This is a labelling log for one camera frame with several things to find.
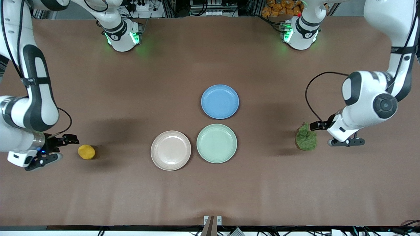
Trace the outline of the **green lettuce leaf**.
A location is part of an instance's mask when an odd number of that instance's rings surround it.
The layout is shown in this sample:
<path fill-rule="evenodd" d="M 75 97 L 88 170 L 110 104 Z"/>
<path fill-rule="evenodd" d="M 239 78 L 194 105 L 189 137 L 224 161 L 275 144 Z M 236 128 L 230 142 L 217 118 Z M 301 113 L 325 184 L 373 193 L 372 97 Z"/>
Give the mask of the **green lettuce leaf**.
<path fill-rule="evenodd" d="M 297 148 L 302 151 L 312 151 L 317 146 L 317 134 L 310 130 L 309 123 L 304 122 L 297 130 L 295 136 Z"/>

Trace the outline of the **yellow lemon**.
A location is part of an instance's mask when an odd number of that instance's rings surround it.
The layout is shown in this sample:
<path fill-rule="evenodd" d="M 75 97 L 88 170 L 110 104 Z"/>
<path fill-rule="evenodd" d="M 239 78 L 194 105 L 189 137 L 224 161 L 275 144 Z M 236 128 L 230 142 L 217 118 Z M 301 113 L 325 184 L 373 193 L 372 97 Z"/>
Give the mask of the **yellow lemon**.
<path fill-rule="evenodd" d="M 84 160 L 91 160 L 96 155 L 96 150 L 90 145 L 81 145 L 78 148 L 78 155 Z"/>

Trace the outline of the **brown table cover sheet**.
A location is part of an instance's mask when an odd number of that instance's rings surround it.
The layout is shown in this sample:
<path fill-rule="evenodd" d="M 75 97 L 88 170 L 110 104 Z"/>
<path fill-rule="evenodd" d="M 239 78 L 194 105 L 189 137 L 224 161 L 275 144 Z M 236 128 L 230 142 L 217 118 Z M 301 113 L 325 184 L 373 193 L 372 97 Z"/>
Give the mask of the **brown table cover sheet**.
<path fill-rule="evenodd" d="M 117 52 L 95 20 L 33 20 L 54 98 L 73 118 L 78 145 L 63 158 L 25 171 L 0 153 L 0 226 L 226 225 L 399 226 L 420 219 L 420 65 L 409 95 L 388 121 L 358 135 L 366 144 L 314 151 L 295 135 L 316 118 L 304 97 L 325 71 L 386 70 L 390 40 L 362 17 L 328 17 L 304 51 L 285 45 L 258 18 L 149 20 L 140 46 Z M 237 112 L 213 119 L 204 91 L 228 85 Z M 223 124 L 238 148 L 225 163 L 197 150 L 199 132 Z M 159 169 L 150 150 L 168 130 L 185 134 L 192 153 L 176 171 Z"/>

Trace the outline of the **beige pink plate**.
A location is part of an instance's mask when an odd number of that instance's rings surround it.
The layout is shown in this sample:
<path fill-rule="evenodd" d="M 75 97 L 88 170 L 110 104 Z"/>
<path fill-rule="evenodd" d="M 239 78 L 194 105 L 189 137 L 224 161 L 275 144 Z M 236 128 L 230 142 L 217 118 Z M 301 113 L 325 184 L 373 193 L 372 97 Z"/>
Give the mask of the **beige pink plate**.
<path fill-rule="evenodd" d="M 192 146 L 188 137 L 176 130 L 159 134 L 151 145 L 153 163 L 161 170 L 176 171 L 190 160 Z"/>

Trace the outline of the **blue plate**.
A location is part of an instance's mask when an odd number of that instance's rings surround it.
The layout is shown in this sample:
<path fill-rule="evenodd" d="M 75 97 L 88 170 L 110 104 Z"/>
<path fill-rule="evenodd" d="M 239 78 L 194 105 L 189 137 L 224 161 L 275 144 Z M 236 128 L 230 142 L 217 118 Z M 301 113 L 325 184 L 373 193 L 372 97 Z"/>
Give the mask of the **blue plate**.
<path fill-rule="evenodd" d="M 237 91 L 228 85 L 213 85 L 204 91 L 200 104 L 209 117 L 219 120 L 227 119 L 237 112 L 240 97 Z"/>

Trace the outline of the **light green plate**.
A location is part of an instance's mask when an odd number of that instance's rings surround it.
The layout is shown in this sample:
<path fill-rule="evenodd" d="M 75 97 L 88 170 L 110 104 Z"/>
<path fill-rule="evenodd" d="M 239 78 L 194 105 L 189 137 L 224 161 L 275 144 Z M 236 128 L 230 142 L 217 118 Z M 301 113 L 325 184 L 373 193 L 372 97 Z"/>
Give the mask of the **light green plate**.
<path fill-rule="evenodd" d="M 211 124 L 198 134 L 197 150 L 209 163 L 225 163 L 237 152 L 238 141 L 233 130 L 223 124 Z"/>

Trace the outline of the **pile of orange bags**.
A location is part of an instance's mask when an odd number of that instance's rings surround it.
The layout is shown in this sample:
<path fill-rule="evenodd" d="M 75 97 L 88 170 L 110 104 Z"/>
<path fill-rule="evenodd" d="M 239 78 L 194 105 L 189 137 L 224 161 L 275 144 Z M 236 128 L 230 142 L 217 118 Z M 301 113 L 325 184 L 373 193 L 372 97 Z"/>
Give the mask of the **pile of orange bags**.
<path fill-rule="evenodd" d="M 261 10 L 263 17 L 277 17 L 279 15 L 300 16 L 305 7 L 301 0 L 264 0 Z"/>

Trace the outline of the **white power strip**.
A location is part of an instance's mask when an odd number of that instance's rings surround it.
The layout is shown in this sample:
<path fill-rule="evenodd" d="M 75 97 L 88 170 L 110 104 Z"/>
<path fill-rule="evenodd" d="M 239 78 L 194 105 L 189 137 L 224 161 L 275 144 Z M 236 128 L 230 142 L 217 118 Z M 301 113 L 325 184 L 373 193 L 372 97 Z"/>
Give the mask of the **white power strip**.
<path fill-rule="evenodd" d="M 166 13 L 161 0 L 135 0 L 134 18 L 165 18 Z"/>

